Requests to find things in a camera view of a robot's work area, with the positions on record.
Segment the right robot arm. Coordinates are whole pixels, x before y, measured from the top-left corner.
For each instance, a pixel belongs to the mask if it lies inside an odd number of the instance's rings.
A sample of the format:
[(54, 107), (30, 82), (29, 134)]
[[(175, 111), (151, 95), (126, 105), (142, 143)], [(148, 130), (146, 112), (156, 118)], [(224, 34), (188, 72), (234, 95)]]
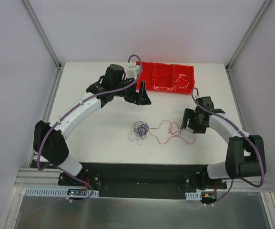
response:
[(263, 138), (240, 130), (228, 119), (225, 111), (215, 108), (211, 97), (194, 99), (196, 108), (186, 108), (181, 129), (191, 129), (194, 134), (204, 134), (208, 128), (213, 129), (227, 143), (224, 162), (206, 166), (207, 172), (199, 176), (200, 185), (210, 188), (216, 179), (245, 179), (266, 173), (265, 150)]

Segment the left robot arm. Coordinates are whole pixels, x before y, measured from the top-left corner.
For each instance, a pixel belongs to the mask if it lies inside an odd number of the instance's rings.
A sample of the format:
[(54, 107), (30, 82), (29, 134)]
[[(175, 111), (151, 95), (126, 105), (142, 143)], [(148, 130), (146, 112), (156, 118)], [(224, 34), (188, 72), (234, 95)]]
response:
[(70, 155), (66, 140), (88, 116), (103, 108), (115, 97), (122, 97), (135, 105), (150, 105), (145, 82), (138, 83), (142, 64), (129, 64), (128, 70), (111, 64), (98, 81), (91, 84), (83, 96), (71, 108), (49, 122), (35, 125), (33, 149), (38, 158), (44, 157), (50, 164), (69, 174), (76, 186), (85, 181), (82, 165)]

